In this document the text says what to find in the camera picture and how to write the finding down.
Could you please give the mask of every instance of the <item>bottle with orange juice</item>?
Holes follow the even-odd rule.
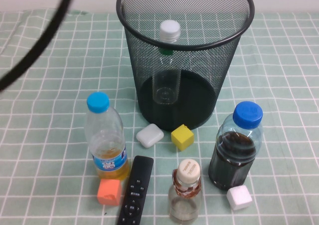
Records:
[[[130,171],[123,123],[103,92],[87,98],[85,137],[100,179],[123,180]]]

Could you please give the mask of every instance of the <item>dark liquid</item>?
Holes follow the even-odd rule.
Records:
[[[217,146],[220,146],[227,157],[218,151]],[[250,138],[236,132],[225,133],[216,141],[208,170],[209,178],[216,187],[223,190],[240,186],[245,182],[255,155],[256,148]]]
[[[216,95],[212,86],[201,76],[181,71],[178,99],[173,104],[158,104],[153,101],[152,78],[148,78],[138,93],[141,113],[150,123],[173,131],[184,124],[195,129],[211,116]]]

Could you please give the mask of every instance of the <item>white cube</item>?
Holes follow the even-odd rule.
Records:
[[[249,191],[245,185],[233,187],[227,192],[227,199],[232,210],[243,209],[253,202]]]
[[[150,124],[139,131],[136,138],[145,147],[149,148],[164,137],[164,133],[155,124]]]

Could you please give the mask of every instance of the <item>black remote control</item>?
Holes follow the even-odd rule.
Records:
[[[139,225],[154,160],[135,156],[124,194],[118,225]]]

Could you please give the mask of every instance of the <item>blue and white label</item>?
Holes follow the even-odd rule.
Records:
[[[123,164],[126,162],[128,156],[126,153],[126,146],[124,147],[123,151],[116,157],[112,159],[99,159],[93,156],[93,161],[95,166],[102,171],[115,171],[119,169]]]

